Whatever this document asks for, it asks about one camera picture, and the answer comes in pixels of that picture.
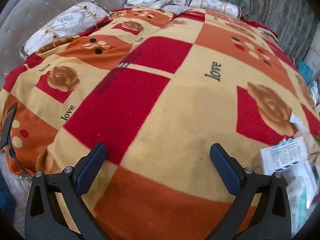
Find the clear plastic wrapper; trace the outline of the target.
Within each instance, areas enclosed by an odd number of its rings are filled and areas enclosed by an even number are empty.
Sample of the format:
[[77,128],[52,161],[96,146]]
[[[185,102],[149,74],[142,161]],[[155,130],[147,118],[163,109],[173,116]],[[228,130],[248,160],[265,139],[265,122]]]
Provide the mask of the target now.
[[319,185],[308,160],[292,165],[283,172],[283,175],[287,182],[291,236],[294,236],[306,223],[314,209],[312,202],[318,193]]

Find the white blue medicine box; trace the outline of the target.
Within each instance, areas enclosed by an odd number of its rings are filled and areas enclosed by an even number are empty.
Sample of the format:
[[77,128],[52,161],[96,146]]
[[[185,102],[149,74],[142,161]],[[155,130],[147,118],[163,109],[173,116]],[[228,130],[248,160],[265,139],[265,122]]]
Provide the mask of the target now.
[[298,137],[264,148],[260,150],[260,156],[263,173],[271,175],[307,159],[308,150],[303,137]]

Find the white bolster pillow left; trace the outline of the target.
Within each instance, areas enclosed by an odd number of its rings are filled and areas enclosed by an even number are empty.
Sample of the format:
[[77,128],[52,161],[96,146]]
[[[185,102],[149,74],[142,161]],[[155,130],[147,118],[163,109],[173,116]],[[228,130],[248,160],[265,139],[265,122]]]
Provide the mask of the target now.
[[108,11],[93,1],[77,3],[33,33],[20,49],[20,58],[26,60],[43,46],[62,38],[79,35],[107,15]]

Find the white bolster pillow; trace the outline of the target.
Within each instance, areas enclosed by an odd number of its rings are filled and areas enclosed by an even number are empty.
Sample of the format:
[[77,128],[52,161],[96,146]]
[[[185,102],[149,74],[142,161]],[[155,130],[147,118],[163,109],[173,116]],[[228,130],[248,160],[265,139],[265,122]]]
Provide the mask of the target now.
[[26,60],[43,46],[62,38],[79,35],[107,15],[108,11],[93,1],[77,3],[33,33],[20,49],[20,58]]
[[224,0],[190,0],[188,6],[220,12],[232,18],[241,17],[241,9],[237,5]]

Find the red orange patterned blanket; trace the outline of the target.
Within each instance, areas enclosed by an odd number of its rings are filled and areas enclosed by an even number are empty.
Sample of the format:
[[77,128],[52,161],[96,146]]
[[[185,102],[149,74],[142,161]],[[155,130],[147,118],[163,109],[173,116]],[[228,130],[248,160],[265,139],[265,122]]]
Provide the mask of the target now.
[[209,159],[218,142],[242,165],[319,116],[272,38],[219,12],[120,9],[41,48],[1,90],[16,104],[7,166],[60,172],[97,142],[108,155],[83,199],[113,239],[203,239],[232,197]]

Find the green patterned curtain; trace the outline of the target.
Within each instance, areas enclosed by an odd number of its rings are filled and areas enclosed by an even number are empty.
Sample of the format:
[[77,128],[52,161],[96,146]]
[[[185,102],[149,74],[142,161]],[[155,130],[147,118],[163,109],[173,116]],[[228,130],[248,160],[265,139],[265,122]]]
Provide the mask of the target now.
[[278,35],[280,48],[296,62],[303,61],[319,23],[307,0],[224,0],[241,8],[242,16]]

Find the white bolster pillow far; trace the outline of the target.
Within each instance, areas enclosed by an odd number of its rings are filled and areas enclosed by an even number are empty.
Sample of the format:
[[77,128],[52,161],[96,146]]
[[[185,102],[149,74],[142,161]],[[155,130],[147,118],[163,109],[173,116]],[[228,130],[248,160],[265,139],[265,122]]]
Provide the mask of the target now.
[[237,5],[224,0],[190,0],[188,6],[220,12],[232,18],[241,17],[241,9]]

